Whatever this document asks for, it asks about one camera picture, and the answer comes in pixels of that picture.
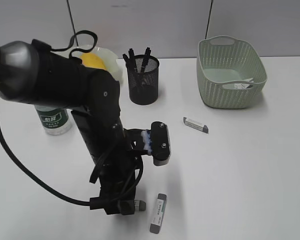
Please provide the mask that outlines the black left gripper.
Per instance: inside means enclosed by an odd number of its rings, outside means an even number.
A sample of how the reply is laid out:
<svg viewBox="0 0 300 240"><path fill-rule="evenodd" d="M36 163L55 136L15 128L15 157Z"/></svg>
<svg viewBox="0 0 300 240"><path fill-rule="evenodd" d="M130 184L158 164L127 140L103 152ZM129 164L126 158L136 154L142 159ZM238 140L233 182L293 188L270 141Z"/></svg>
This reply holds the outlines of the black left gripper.
<svg viewBox="0 0 300 240"><path fill-rule="evenodd" d="M100 184L99 195L90 199L102 200L107 215L135 214L135 200L123 199L134 197L140 181L135 170L141 169L146 143L145 129L88 128L88 151L94 162L89 182Z"/></svg>

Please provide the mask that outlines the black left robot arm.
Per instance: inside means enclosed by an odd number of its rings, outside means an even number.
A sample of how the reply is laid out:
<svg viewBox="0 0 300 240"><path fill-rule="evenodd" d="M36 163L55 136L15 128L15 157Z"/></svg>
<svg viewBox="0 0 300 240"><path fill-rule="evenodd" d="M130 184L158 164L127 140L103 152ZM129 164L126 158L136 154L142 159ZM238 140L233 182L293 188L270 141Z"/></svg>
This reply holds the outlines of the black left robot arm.
<svg viewBox="0 0 300 240"><path fill-rule="evenodd" d="M0 98L70 110L94 162L89 181L100 183L99 196L83 201L48 186L14 155L0 128L0 143L10 159L34 182L68 203L103 209L108 215L132 215L146 209L146 203L135 198L144 165L140 155L131 155L134 143L120 120L119 97L120 84L108 71L60 56L59 50L44 42L0 46Z"/></svg>

